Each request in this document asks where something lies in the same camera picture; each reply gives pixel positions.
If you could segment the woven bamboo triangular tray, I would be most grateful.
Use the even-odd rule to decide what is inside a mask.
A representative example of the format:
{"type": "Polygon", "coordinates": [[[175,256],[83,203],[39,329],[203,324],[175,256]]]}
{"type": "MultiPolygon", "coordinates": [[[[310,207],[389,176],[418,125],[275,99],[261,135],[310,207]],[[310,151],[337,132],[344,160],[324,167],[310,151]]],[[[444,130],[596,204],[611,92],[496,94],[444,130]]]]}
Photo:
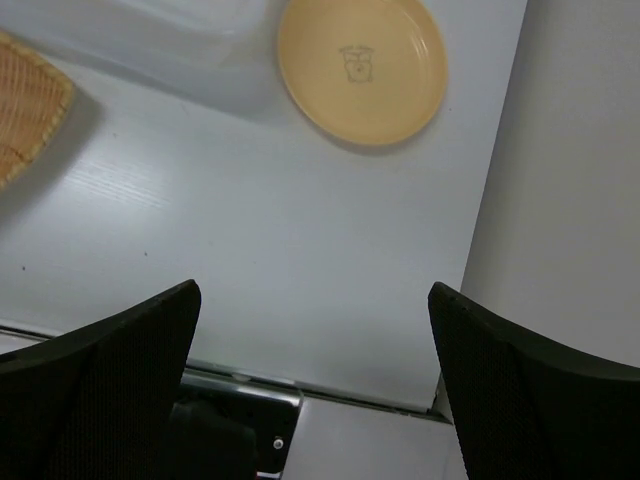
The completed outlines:
{"type": "Polygon", "coordinates": [[[6,32],[1,33],[1,186],[39,157],[66,119],[71,79],[6,32]]]}

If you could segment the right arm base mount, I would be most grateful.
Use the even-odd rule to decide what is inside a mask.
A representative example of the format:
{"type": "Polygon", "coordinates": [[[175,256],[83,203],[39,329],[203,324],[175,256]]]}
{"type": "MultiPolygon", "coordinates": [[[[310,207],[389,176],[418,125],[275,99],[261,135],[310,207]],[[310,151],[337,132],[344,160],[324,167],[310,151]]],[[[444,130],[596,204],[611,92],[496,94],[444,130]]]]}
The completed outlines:
{"type": "Polygon", "coordinates": [[[187,368],[159,479],[281,479],[303,404],[273,382],[187,368]]]}

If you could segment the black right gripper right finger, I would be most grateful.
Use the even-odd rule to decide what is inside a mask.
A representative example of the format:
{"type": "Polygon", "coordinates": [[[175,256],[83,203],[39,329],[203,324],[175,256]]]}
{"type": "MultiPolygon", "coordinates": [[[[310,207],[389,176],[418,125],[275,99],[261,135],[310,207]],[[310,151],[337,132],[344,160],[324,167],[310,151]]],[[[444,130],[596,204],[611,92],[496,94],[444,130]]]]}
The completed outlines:
{"type": "Polygon", "coordinates": [[[428,310],[469,478],[638,478],[638,368],[537,334],[441,282],[428,310]]]}

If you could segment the yellow plate with bear print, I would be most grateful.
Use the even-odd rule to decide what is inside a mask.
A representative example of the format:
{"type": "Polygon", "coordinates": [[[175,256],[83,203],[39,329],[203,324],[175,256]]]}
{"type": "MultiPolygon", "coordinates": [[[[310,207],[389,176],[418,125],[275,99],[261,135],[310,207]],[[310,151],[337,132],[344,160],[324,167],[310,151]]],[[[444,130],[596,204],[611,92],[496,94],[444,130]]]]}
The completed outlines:
{"type": "Polygon", "coordinates": [[[409,139],[434,118],[447,90],[445,42],[421,1],[290,1],[276,46],[297,107],[356,145],[409,139]]]}

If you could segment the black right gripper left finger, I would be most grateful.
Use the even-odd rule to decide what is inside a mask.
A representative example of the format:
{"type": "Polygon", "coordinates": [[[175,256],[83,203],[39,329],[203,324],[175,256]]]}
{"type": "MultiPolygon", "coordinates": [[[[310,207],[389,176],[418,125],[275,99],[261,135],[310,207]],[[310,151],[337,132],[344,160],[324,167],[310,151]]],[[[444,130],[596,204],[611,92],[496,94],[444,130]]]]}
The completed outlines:
{"type": "Polygon", "coordinates": [[[2,354],[2,478],[152,478],[200,307],[188,280],[2,354]]]}

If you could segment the translucent white plastic bin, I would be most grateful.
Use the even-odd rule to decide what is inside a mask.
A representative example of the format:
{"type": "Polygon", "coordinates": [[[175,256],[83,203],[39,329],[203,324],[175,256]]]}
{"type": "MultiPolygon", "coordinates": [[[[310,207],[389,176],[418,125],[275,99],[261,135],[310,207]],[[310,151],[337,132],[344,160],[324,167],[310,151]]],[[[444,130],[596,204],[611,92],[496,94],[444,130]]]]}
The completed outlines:
{"type": "Polygon", "coordinates": [[[240,117],[283,88],[281,1],[4,1],[1,25],[45,53],[240,117]]]}

